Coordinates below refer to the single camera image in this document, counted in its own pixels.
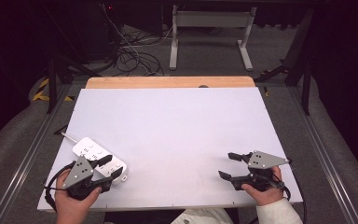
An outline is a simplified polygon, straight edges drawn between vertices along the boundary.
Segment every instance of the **white power strip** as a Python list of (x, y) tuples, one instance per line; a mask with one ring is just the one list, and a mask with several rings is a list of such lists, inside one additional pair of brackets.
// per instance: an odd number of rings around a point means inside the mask
[(103, 158), (105, 156), (112, 155), (112, 160), (110, 162), (103, 166), (95, 167), (95, 170), (97, 170), (103, 176), (109, 177), (115, 170), (119, 169), (120, 167), (123, 167), (123, 172), (121, 173), (121, 175), (112, 181), (113, 185), (117, 185), (118, 183), (120, 183), (120, 181), (127, 180), (127, 174), (129, 172), (129, 169), (127, 167), (127, 164), (124, 163), (124, 161), (121, 161), (115, 155), (113, 155), (88, 137), (85, 137), (77, 142), (75, 139), (69, 137), (65, 133), (63, 133), (62, 135), (76, 142), (73, 151), (77, 156), (83, 155), (89, 161), (99, 160), (100, 158)]

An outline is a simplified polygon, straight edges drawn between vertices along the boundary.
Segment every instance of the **metal frame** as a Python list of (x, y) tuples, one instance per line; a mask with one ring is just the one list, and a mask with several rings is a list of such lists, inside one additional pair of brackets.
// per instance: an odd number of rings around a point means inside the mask
[(238, 40), (241, 56), (247, 71), (253, 71), (253, 66), (246, 49), (252, 24), (255, 19), (256, 7), (250, 12), (205, 12), (205, 11), (178, 11), (173, 6), (172, 11), (172, 45), (170, 69), (175, 70), (177, 65), (177, 54), (179, 40), (177, 28), (186, 27), (246, 27), (242, 40)]

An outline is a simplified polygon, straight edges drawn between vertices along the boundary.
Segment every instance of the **person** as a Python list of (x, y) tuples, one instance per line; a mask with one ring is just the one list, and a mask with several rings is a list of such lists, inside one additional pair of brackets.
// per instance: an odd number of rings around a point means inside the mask
[[(274, 178), (282, 180), (281, 169), (278, 166), (271, 168)], [(57, 189), (61, 189), (70, 170), (64, 171), (56, 182)], [(271, 188), (264, 192), (243, 184), (245, 190), (256, 202), (256, 211), (260, 224), (301, 224), (301, 218), (292, 205), (283, 197), (281, 189)], [(56, 190), (55, 200), (57, 208), (57, 224), (80, 224), (86, 218), (90, 207), (98, 199), (101, 188), (95, 189), (86, 199), (78, 201), (71, 198), (66, 190)], [(172, 224), (179, 223), (225, 223), (232, 224), (232, 220), (224, 209), (186, 209)]]

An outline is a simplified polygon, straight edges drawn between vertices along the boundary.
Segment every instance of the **black cable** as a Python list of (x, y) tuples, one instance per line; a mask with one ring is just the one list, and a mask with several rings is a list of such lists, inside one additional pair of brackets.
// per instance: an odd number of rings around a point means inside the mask
[(47, 186), (44, 186), (44, 189), (46, 190), (45, 191), (45, 200), (48, 204), (50, 204), (50, 206), (54, 209), (54, 211), (57, 212), (57, 208), (56, 208), (56, 205), (55, 205), (55, 202), (54, 202), (54, 199), (51, 197), (51, 194), (50, 194), (50, 191), (53, 189), (51, 187), (51, 185), (54, 183), (54, 180), (57, 179), (58, 176), (60, 176), (60, 174), (62, 174), (62, 172), (64, 172), (65, 170), (67, 169), (70, 169), (72, 167), (74, 167), (75, 165), (75, 161), (73, 161), (72, 163), (64, 166), (57, 174), (55, 174), (55, 176), (53, 176), (50, 180), (50, 182), (48, 182), (48, 185)]
[[(287, 159), (289, 160), (290, 167), (292, 167), (292, 160), (289, 158), (287, 158)], [(295, 173), (293, 173), (293, 177), (295, 178), (295, 181), (298, 185), (298, 190), (300, 191), (301, 197), (303, 198), (303, 223), (306, 224), (307, 223), (307, 204), (305, 202), (304, 192), (303, 192), (300, 184), (298, 183)]]

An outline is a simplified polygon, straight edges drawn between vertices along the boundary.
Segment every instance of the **white board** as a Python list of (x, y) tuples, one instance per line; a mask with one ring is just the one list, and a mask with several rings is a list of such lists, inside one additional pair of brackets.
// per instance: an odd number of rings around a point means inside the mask
[[(218, 174), (249, 174), (228, 152), (285, 158), (258, 88), (85, 89), (66, 133), (93, 139), (129, 166), (127, 181), (91, 207), (98, 211), (254, 205)], [(73, 145), (62, 140), (48, 180), (77, 159)], [(280, 167), (290, 202), (302, 202), (290, 166)], [(37, 209), (51, 210), (44, 193)]]

